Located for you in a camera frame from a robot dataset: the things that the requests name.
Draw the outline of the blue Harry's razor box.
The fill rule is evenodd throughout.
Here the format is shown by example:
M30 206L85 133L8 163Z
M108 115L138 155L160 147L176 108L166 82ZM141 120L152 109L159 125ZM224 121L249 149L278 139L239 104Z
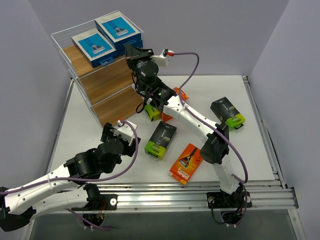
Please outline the blue Harry's razor box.
M93 68L108 65L119 57L112 43L96 28L72 36L71 40Z
M119 48L117 49L117 53L119 56L125 55L125 52L126 52L125 47L127 44L132 45L137 48L142 48L144 46L144 40L143 39L141 39L141 40L133 39L133 40L130 40L127 42L120 43Z

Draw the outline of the blue white Harry's box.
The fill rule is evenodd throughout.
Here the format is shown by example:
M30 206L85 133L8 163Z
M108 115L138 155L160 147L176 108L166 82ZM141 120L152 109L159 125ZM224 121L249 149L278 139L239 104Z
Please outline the blue white Harry's box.
M118 49L120 43L141 40L138 30L121 12L115 11L94 20L96 28Z

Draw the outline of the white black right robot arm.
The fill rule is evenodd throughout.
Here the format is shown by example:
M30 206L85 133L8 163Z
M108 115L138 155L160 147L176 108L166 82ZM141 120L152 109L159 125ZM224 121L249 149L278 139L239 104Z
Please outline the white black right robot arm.
M202 142L201 157L213 166L218 177L223 203L234 206L240 201L237 191L248 181L248 170L243 168L244 179L236 176L230 160L224 157L233 150L240 163L243 158L229 140L229 128L225 123L218 124L203 116L182 99L182 92L175 92L159 77L160 67L166 67L170 58L177 53L164 49L161 54L154 54L151 48L139 48L132 44L125 44L125 59L128 68L135 78L134 89L144 104L151 104L160 112L173 117L191 130Z

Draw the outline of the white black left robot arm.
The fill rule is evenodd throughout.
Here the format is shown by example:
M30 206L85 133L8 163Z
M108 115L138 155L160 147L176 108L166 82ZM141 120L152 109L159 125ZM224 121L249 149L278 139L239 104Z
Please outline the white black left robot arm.
M76 154L55 170L16 188L0 189L0 227L5 232L23 228L47 213L70 209L95 210L102 202L97 182L122 163L122 156L137 157L137 125L119 120L104 125L101 144Z

